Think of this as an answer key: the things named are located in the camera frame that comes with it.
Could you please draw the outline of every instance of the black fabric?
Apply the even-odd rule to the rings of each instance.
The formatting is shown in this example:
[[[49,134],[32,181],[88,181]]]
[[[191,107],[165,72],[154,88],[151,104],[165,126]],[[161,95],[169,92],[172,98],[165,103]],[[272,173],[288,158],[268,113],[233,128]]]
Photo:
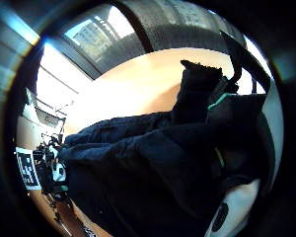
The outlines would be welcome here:
[[[70,168],[69,196],[113,236],[202,236],[224,187],[259,175],[253,136],[238,124],[205,122],[221,69],[183,65],[170,112],[97,122],[68,136],[59,152]],[[228,153],[239,147],[246,159],[215,177],[215,147],[226,164],[235,164]]]

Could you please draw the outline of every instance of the black jacket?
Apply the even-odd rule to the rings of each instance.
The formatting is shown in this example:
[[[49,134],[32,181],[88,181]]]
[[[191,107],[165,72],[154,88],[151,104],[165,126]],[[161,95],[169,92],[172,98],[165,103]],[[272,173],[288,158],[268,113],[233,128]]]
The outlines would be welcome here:
[[[226,189],[259,175],[254,129],[208,122],[221,69],[183,65],[170,112],[97,122],[68,136],[59,153],[69,196],[113,236],[202,236]],[[218,149],[241,150],[246,161],[224,170]]]

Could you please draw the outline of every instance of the dark clothing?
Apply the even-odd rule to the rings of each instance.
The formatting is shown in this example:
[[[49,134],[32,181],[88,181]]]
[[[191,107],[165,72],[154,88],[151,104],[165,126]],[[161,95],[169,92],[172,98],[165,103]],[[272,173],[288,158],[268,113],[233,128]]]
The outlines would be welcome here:
[[[97,122],[68,136],[59,153],[70,169],[69,196],[113,236],[203,236],[226,187],[258,175],[249,134],[232,123],[205,123],[221,69],[185,67],[170,112]],[[249,158],[214,174],[217,147],[241,147]]]

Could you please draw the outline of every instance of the desk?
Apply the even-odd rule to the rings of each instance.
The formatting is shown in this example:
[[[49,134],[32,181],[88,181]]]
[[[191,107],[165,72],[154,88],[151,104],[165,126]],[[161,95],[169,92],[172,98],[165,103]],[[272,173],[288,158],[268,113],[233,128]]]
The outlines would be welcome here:
[[[221,67],[224,75],[233,75],[228,55],[206,49],[167,49],[133,58],[105,73],[79,94],[69,111],[64,135],[76,133],[102,119],[171,110],[182,80],[182,59]],[[39,127],[34,122],[19,119],[18,146],[36,149],[41,139],[38,134]],[[30,191],[30,197],[47,221],[65,236],[64,230],[53,220],[53,212],[40,191]],[[92,223],[78,206],[74,207],[74,211],[100,237],[110,236]]]

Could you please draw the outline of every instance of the white sign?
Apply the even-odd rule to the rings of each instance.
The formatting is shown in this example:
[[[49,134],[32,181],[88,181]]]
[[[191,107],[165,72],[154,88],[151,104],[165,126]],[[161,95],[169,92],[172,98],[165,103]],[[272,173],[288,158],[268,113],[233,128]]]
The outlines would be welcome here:
[[[16,147],[16,152],[20,173],[27,190],[41,190],[33,159],[33,151]]]

